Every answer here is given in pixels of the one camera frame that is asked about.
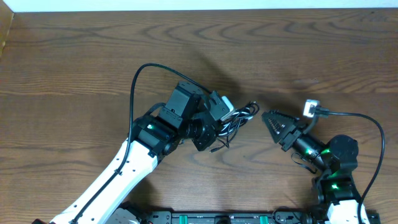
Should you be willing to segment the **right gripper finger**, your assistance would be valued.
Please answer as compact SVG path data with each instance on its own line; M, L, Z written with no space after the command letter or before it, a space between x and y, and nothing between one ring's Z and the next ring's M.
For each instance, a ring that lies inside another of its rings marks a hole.
M297 124L298 121L291 121L291 120L287 120L287 119L272 119L270 117L268 117L267 114L268 111L263 112L263 114L261 115L262 121L263 123L266 125L266 127L268 128L270 135L273 139L273 141L277 144L280 137L280 130L282 129L282 125L283 124Z
M287 120L291 120L291 121L298 121L299 118L295 117L295 116L291 116L285 113L281 113L278 110L269 110L267 112L268 117L272 118L272 119L287 119Z

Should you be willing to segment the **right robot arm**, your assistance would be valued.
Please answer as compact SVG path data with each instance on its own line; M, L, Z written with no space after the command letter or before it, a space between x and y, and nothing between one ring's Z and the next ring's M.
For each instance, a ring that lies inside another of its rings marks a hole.
M327 143L310 133L318 123L319 115L312 116L310 124L299 118L277 110L266 111L262 121L273 141L283 151L294 150L294 154L314 169L299 163L313 174L312 189L316 205L302 215L302 223L379 223L375 215L367 214L362 196L358 192L353 171L358 167L359 147L357 140L336 135Z

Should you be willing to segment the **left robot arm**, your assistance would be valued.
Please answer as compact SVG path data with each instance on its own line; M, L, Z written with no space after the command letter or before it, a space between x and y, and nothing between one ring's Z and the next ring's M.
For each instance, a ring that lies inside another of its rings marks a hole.
M180 82L167 103L154 105L132 122L129 136L107 168L51 222L138 223L139 219L121 206L130 191L182 140L192 140L198 151L210 147L222 121L233 112L227 97L216 91L206 95L199 87Z

